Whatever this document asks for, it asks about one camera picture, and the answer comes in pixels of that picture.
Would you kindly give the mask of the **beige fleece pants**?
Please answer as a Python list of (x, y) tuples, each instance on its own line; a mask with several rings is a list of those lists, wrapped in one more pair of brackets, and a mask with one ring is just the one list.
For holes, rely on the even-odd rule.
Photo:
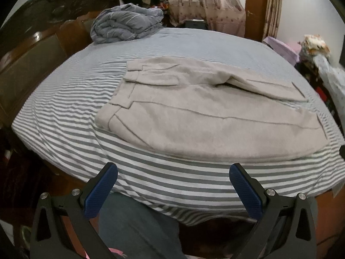
[(328, 145), (307, 98), (287, 81), (192, 58), (128, 61), (96, 125), (154, 152), (193, 160), (271, 162)]

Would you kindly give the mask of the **operator grey trouser leg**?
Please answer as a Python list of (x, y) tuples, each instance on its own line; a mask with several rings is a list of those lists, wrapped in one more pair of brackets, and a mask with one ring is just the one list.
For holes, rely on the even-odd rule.
[(123, 194), (108, 195), (98, 226), (102, 241), (124, 258), (186, 258), (179, 223)]

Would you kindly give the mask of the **white dotted fabric bag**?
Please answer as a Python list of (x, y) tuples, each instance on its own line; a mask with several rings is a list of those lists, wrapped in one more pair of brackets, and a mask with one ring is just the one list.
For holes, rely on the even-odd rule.
[(319, 69), (319, 75), (332, 97), (340, 121), (344, 124), (344, 70), (332, 67), (321, 54), (314, 57), (314, 64)]

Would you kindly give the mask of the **lilac folded cloth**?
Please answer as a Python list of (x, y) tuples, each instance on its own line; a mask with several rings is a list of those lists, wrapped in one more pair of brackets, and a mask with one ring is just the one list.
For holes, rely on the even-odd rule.
[(287, 62), (292, 66), (295, 66), (299, 62), (299, 54), (284, 42), (271, 36), (267, 36), (263, 39), (263, 43), (270, 46), (273, 51), (287, 60)]

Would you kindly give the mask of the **floral pillow stack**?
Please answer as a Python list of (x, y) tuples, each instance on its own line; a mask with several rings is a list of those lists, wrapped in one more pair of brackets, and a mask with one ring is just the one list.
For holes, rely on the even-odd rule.
[(320, 35), (304, 35), (303, 41), (299, 42), (301, 51), (305, 55), (318, 55), (322, 54), (329, 57), (331, 52), (330, 48)]

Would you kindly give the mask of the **dark wooden headboard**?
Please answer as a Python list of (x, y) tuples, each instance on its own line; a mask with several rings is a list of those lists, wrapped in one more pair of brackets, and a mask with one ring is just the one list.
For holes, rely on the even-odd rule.
[(1, 124), (10, 126), (29, 95), (91, 43), (91, 24), (119, 0), (28, 0), (1, 27)]

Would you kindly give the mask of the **dark box near curtain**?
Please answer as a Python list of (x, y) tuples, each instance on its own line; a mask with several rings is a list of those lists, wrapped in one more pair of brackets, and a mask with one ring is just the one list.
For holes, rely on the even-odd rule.
[(190, 29), (208, 30), (208, 24), (203, 19), (186, 19), (184, 21), (184, 27)]

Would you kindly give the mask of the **folded grey blue quilt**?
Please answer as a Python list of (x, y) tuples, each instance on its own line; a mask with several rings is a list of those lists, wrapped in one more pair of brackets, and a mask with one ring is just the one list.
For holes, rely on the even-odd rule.
[(132, 3), (103, 10), (93, 21), (90, 37), (96, 44), (142, 39), (159, 31), (164, 13)]

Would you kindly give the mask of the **brown wooden door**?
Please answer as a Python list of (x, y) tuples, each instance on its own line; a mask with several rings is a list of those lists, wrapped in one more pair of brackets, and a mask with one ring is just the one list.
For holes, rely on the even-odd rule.
[(246, 0), (245, 38), (262, 42), (267, 0)]

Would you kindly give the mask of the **pink patterned curtain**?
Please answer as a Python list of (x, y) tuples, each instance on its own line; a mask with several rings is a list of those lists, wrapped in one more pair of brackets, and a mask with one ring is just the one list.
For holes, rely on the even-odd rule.
[(245, 36), (246, 13), (240, 0), (168, 0), (174, 26), (188, 19), (203, 19), (210, 30)]

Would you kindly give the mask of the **striped brown side curtain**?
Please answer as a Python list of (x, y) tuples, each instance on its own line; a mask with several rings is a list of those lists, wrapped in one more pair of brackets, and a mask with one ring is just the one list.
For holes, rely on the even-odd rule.
[(263, 39), (276, 38), (281, 18), (282, 0), (267, 0)]

